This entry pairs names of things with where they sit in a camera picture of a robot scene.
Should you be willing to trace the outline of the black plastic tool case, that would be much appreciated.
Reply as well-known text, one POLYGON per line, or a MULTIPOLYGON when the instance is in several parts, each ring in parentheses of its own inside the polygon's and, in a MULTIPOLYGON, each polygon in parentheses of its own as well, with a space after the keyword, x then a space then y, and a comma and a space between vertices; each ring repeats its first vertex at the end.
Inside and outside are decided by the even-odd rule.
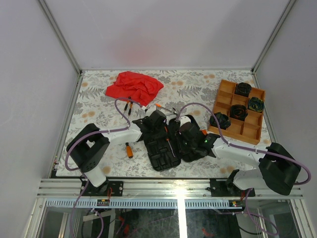
MULTIPOLYGON (((186 115, 191 119, 190 123, 195 124, 199 129, 196 120, 191 115, 186 115)), ((148 157, 150 159, 151 165, 153 169, 157 172, 165 171, 171 168, 175 168, 180 165, 181 161, 184 162, 192 162, 198 159, 201 159, 206 156, 184 156, 180 152, 179 145, 179 129, 182 126, 180 121, 176 121, 176 119, 171 119, 169 123, 166 123, 165 126, 168 130, 168 136, 170 143, 172 145, 175 158, 173 157, 169 144, 166 140, 167 134, 161 139, 144 141, 146 146, 148 157)), ((209 155, 213 155, 211 149, 213 148, 213 143, 217 139, 216 136, 213 136, 211 133, 208 133, 209 142, 206 145, 206 148, 209 151, 209 155)))

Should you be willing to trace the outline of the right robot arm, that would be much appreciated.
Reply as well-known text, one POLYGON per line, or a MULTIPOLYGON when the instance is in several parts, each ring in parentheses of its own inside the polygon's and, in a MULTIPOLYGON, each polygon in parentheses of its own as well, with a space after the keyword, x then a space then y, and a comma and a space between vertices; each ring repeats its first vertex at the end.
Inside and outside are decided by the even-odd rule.
POLYGON ((226 183, 230 195, 238 195, 249 188, 269 188, 280 195, 289 195, 301 167, 278 143, 267 147, 249 147, 246 143, 233 146, 218 134, 207 133, 191 122, 180 125, 176 132, 179 151, 185 162, 206 156, 231 159, 252 166, 251 170, 233 171, 226 183))

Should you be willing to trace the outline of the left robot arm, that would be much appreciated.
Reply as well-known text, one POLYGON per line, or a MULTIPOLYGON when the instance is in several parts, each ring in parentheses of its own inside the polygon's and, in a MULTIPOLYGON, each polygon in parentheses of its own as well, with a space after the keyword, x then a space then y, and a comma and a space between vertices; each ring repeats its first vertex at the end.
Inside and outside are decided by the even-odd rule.
POLYGON ((91 190, 96 195, 104 195, 108 191, 108 183, 99 162, 108 146, 141 141, 147 133, 164 127, 165 122, 166 115, 155 110, 149 116, 134 120, 130 126, 124 128, 100 130, 95 124, 88 124, 67 146, 66 156, 72 158, 90 181, 91 190))

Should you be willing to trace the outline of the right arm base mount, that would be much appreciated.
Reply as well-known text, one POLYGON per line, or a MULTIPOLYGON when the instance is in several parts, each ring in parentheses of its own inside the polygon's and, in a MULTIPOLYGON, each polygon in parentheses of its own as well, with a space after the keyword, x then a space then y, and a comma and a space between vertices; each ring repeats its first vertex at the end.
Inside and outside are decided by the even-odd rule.
POLYGON ((211 178, 210 191, 212 197, 242 197, 247 195, 248 189, 241 190, 226 178, 211 178))

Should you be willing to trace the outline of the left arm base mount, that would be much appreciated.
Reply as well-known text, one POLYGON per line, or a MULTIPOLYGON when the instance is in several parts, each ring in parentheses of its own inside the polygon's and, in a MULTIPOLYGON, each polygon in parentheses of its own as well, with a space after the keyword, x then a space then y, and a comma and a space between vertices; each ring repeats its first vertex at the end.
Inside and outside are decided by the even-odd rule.
POLYGON ((123 181, 109 181, 106 180, 101 186, 95 187, 91 182, 83 192, 83 196, 101 196, 101 197, 122 197, 123 195, 123 181))

